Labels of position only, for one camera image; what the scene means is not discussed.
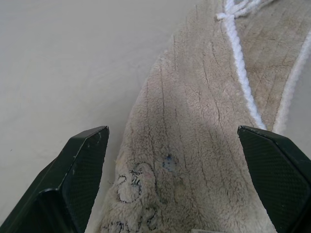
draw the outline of textured plastic surface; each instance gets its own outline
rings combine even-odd
[[[238,134],[254,187],[277,232],[310,232],[303,220],[309,218],[311,161],[275,133],[241,126]]]
[[[72,137],[36,177],[0,233],[83,233],[99,183],[109,129]]]

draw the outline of white rope edging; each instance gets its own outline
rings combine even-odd
[[[273,126],[273,132],[277,134],[283,134],[286,129],[287,116],[289,108],[294,96],[295,86],[299,80],[303,66],[306,63],[307,58],[311,53],[311,31],[308,33],[305,42],[301,47],[300,54],[296,60],[294,67],[292,68],[282,94],[280,107],[276,115],[276,121]]]
[[[217,18],[223,19],[225,28],[231,42],[235,65],[237,69],[237,75],[239,82],[242,86],[244,97],[247,101],[247,108],[250,112],[251,117],[255,120],[255,123],[260,129],[266,130],[266,126],[261,120],[261,116],[257,110],[257,106],[252,95],[252,90],[249,86],[249,81],[246,75],[245,62],[243,58],[242,47],[240,45],[240,38],[235,25],[235,18],[244,16],[250,11],[253,11],[259,4],[260,0],[244,0],[241,3],[235,5],[234,0],[227,0],[225,5],[225,12],[217,15]]]

